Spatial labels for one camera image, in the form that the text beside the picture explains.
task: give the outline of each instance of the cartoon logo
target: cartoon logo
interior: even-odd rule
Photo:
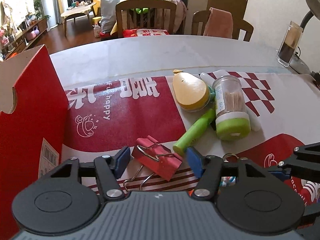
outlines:
[[[278,163],[275,161],[275,156],[272,153],[268,154],[265,157],[264,164],[263,164],[265,168],[268,168],[270,166],[277,166],[277,165]]]
[[[96,129],[97,126],[94,125],[92,114],[87,115],[86,117],[81,117],[78,115],[75,118],[77,124],[77,132],[82,137],[90,137],[94,134],[93,129]]]

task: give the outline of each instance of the red binder clip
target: red binder clip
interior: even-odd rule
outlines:
[[[170,149],[158,144],[158,141],[151,136],[137,139],[136,146],[132,151],[132,156],[140,162],[142,166],[131,179],[127,179],[123,182],[124,188],[127,191],[126,184],[134,181],[143,166],[148,167],[154,173],[141,183],[140,190],[142,185],[154,174],[158,174],[163,179],[169,181],[182,163],[182,157],[180,155],[171,153]]]

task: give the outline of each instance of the green lid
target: green lid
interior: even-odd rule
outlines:
[[[217,136],[223,141],[234,141],[246,137],[250,131],[250,122],[246,118],[231,118],[219,122]]]

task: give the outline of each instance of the red cardboard box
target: red cardboard box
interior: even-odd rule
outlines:
[[[0,239],[14,197],[60,162],[68,99],[43,45],[0,64]]]

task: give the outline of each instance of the chair back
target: chair back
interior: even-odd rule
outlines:
[[[192,18],[192,26],[191,26],[191,35],[198,35],[198,28],[199,23],[202,22],[202,28],[200,35],[203,35],[205,25],[208,22],[210,16],[210,11],[198,11],[194,13]],[[253,33],[253,26],[245,21],[244,19],[233,20],[233,32],[232,38],[237,40],[239,38],[240,30],[245,31],[244,41],[250,41],[252,33]]]
[[[148,8],[148,12],[143,14],[143,8]],[[165,9],[170,10],[169,34],[173,34],[174,20],[177,5],[165,0],[127,0],[116,5],[116,20],[118,28],[118,37],[123,37],[123,11],[127,13],[127,29],[164,29]]]
[[[199,23],[202,22],[202,28],[200,35],[204,33],[205,25],[208,22],[210,16],[210,11],[198,11],[193,14],[192,26],[191,26],[191,35],[198,35]]]

